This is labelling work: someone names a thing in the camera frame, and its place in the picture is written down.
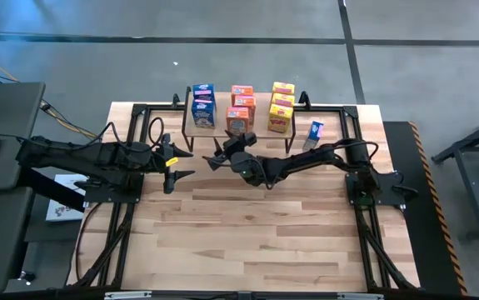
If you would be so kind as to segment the black aluminium table frame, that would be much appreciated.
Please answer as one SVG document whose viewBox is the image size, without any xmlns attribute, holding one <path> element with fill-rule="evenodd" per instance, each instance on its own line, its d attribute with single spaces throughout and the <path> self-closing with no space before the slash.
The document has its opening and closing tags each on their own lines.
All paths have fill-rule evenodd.
<svg viewBox="0 0 479 300">
<path fill-rule="evenodd" d="M 158 102 L 150 116 L 161 117 L 172 141 L 186 148 L 184 109 Z M 319 142 L 357 137 L 377 143 L 372 157 L 380 173 L 394 171 L 377 105 L 311 104 L 295 114 L 296 136 L 288 154 L 298 154 L 313 121 L 324 124 Z M 195 137 L 191 158 L 173 170 L 195 170 L 171 194 L 163 177 L 145 177 L 136 203 L 119 277 L 123 289 L 255 292 L 364 292 L 356 214 L 347 200 L 345 172 L 327 165 L 290 175 L 272 190 L 252 187 L 227 167 L 212 171 L 213 137 Z M 247 151 L 285 158 L 285 142 L 261 139 Z M 104 203 L 88 220 L 79 251 L 82 273 L 105 248 L 107 231 L 126 206 Z M 385 251 L 403 276 L 419 285 L 407 231 L 398 208 L 376 208 Z"/>
</svg>

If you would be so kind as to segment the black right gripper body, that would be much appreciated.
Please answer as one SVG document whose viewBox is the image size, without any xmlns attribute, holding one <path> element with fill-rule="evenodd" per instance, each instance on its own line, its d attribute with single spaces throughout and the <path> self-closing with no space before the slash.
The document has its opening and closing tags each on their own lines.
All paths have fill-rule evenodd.
<svg viewBox="0 0 479 300">
<path fill-rule="evenodd" d="M 256 159 L 246 148 L 257 142 L 257 135 L 254 132 L 234 134 L 226 132 L 229 139 L 223 143 L 223 167 L 230 168 L 252 168 Z"/>
</svg>

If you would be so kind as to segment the silver aluminium bracket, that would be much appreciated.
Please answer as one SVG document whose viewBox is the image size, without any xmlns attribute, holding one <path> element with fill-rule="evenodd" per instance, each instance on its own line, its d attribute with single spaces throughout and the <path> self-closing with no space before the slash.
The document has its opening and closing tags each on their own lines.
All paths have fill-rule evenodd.
<svg viewBox="0 0 479 300">
<path fill-rule="evenodd" d="M 337 300 L 385 300 L 382 294 L 358 293 L 358 292 L 339 292 Z"/>
<path fill-rule="evenodd" d="M 117 291 L 106 292 L 103 300 L 148 300 L 152 298 L 152 291 Z"/>
</svg>

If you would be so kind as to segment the wooden shelf with black legs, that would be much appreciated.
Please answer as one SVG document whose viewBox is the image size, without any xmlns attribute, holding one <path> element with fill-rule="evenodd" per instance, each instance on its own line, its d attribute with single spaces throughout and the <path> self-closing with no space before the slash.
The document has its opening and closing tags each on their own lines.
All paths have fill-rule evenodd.
<svg viewBox="0 0 479 300">
<path fill-rule="evenodd" d="M 257 139 L 278 139 L 285 142 L 285 153 L 291 150 L 294 138 L 296 136 L 295 114 L 292 114 L 290 125 L 285 133 L 273 132 L 268 129 L 268 113 L 272 100 L 269 92 L 255 92 L 257 99 L 257 110 L 255 122 L 252 131 L 257 135 Z M 182 120 L 182 134 L 185 137 L 188 148 L 193 150 L 194 138 L 228 138 L 225 130 L 227 129 L 226 109 L 231 104 L 230 92 L 215 92 L 217 102 L 216 125 L 215 128 L 196 127 L 192 115 L 193 95 L 190 86 L 187 86 L 184 97 L 184 116 Z"/>
</svg>

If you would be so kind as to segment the yellow Corn Pops cereal box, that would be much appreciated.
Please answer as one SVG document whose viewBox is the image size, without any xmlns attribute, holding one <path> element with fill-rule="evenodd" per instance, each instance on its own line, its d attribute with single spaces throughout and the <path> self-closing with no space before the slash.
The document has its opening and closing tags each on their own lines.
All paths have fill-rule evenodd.
<svg viewBox="0 0 479 300">
<path fill-rule="evenodd" d="M 272 104 L 276 104 L 283 107 L 293 108 L 295 102 L 294 95 L 288 95 L 283 93 L 273 93 Z"/>
<path fill-rule="evenodd" d="M 293 108 L 272 104 L 268 114 L 267 129 L 276 133 L 285 133 L 292 120 Z"/>
<path fill-rule="evenodd" d="M 286 95 L 294 95 L 295 85 L 292 83 L 274 82 L 272 85 L 272 92 Z"/>
</svg>

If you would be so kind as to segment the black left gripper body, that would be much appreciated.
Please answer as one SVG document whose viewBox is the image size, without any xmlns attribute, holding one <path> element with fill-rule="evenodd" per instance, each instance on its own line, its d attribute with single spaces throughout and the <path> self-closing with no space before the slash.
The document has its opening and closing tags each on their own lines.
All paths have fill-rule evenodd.
<svg viewBox="0 0 479 300">
<path fill-rule="evenodd" d="M 163 192 L 170 194 L 174 190 L 174 182 L 170 166 L 175 158 L 173 154 L 173 144 L 169 133 L 164 133 L 158 145 L 147 152 L 150 155 L 145 164 L 147 173 L 161 173 L 164 176 Z"/>
</svg>

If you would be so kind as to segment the black mat with hazard stripe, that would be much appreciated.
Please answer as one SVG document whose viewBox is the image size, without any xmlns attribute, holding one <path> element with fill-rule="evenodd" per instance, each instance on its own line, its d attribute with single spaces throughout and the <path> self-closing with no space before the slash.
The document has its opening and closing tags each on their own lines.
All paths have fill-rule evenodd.
<svg viewBox="0 0 479 300">
<path fill-rule="evenodd" d="M 404 175 L 405 186 L 419 193 L 407 204 L 404 217 L 420 284 L 430 293 L 467 295 L 417 126 L 412 122 L 383 125 L 394 169 Z"/>
</svg>

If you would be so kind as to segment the orange Frosted Mini Wheats box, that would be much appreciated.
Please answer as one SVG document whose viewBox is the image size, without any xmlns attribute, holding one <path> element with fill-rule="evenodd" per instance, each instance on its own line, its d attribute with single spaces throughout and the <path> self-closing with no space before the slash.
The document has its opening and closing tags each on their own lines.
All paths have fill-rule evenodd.
<svg viewBox="0 0 479 300">
<path fill-rule="evenodd" d="M 255 122 L 255 113 L 257 109 L 256 98 L 252 95 L 237 95 L 233 100 L 233 106 L 248 109 L 249 125 L 252 127 Z"/>
<path fill-rule="evenodd" d="M 228 107 L 226 110 L 227 130 L 234 134 L 249 131 L 249 110 L 246 107 Z"/>
<path fill-rule="evenodd" d="M 252 96 L 253 93 L 253 86 L 232 85 L 231 95 L 233 98 L 236 96 Z"/>
</svg>

